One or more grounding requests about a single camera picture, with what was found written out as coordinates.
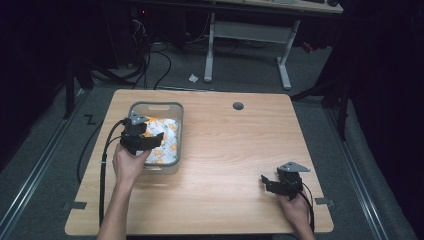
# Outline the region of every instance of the hand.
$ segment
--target hand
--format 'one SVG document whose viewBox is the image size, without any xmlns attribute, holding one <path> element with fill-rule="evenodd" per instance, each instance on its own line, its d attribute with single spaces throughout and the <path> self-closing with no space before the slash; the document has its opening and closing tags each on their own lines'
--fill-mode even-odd
<svg viewBox="0 0 424 240">
<path fill-rule="evenodd" d="M 118 143 L 113 156 L 116 185 L 123 184 L 132 189 L 135 181 L 141 175 L 144 162 L 150 153 L 151 150 L 145 150 L 139 156 L 134 156 Z"/>
<path fill-rule="evenodd" d="M 301 240 L 315 239 L 312 229 L 309 226 L 309 205 L 305 199 L 300 194 L 297 194 L 291 201 L 287 196 L 275 195 L 283 207 L 287 220 L 293 226 L 299 238 Z"/>
</svg>

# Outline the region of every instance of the person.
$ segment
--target person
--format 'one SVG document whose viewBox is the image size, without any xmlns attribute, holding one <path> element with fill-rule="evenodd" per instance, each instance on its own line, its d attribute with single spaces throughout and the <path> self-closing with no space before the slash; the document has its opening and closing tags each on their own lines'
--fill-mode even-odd
<svg viewBox="0 0 424 240">
<path fill-rule="evenodd" d="M 305 199 L 300 194 L 297 194 L 291 201 L 287 196 L 275 195 L 299 239 L 315 240 L 315 235 L 309 225 L 309 206 Z"/>
<path fill-rule="evenodd" d="M 97 235 L 98 240 L 126 238 L 127 212 L 131 192 L 137 178 L 142 174 L 144 162 L 150 153 L 151 150 L 146 150 L 139 156 L 134 156 L 119 143 L 116 145 L 112 161 L 116 184 Z M 291 201 L 286 196 L 278 194 L 276 196 L 283 207 L 287 220 L 293 226 L 299 238 L 301 240 L 315 239 L 309 226 L 309 208 L 306 201 L 299 194 Z"/>
</svg>

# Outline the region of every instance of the white desk leg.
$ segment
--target white desk leg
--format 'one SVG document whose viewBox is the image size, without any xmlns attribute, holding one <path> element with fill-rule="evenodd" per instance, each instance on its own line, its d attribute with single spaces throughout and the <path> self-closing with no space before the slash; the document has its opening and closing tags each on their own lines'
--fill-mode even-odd
<svg viewBox="0 0 424 240">
<path fill-rule="evenodd" d="M 215 13 L 211 13 L 211 23 L 209 27 L 209 48 L 208 55 L 206 56 L 205 66 L 205 82 L 212 82 L 213 71 L 213 39 L 215 34 Z"/>
<path fill-rule="evenodd" d="M 284 50 L 283 56 L 277 58 L 278 68 L 280 70 L 281 81 L 283 82 L 283 87 L 286 90 L 291 89 L 289 75 L 287 74 L 286 69 L 286 60 L 289 56 L 290 49 L 293 45 L 294 38 L 296 37 L 297 29 L 299 28 L 300 20 L 294 22 L 292 29 L 289 33 L 288 41 L 286 43 L 286 49 Z"/>
</svg>

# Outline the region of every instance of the orange and white cloth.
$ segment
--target orange and white cloth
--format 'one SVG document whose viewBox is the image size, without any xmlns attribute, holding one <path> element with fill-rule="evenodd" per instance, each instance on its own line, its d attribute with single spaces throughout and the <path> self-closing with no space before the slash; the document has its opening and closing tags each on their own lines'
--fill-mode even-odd
<svg viewBox="0 0 424 240">
<path fill-rule="evenodd" d="M 152 149 L 146 163 L 169 164 L 177 160 L 178 149 L 178 122 L 173 119 L 156 119 L 147 117 L 146 137 L 164 133 L 159 147 Z"/>
</svg>

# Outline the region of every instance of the plastic container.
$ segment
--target plastic container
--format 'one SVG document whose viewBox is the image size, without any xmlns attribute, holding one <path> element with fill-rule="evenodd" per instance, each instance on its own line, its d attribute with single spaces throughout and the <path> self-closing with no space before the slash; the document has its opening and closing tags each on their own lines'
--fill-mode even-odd
<svg viewBox="0 0 424 240">
<path fill-rule="evenodd" d="M 153 157 L 155 151 L 160 151 L 161 147 L 152 150 L 149 158 L 147 158 L 144 164 L 143 174 L 174 174 L 178 171 L 180 156 L 181 156 L 181 143 L 182 143 L 182 129 L 183 129 L 183 115 L 184 109 L 180 103 L 177 102 L 136 102 L 134 103 L 128 116 L 130 117 L 132 112 L 137 112 L 142 116 L 156 118 L 159 120 L 173 120 L 177 124 L 175 131 L 176 136 L 176 153 L 172 157 L 172 161 L 166 161 L 161 163 L 149 162 L 149 159 Z"/>
</svg>

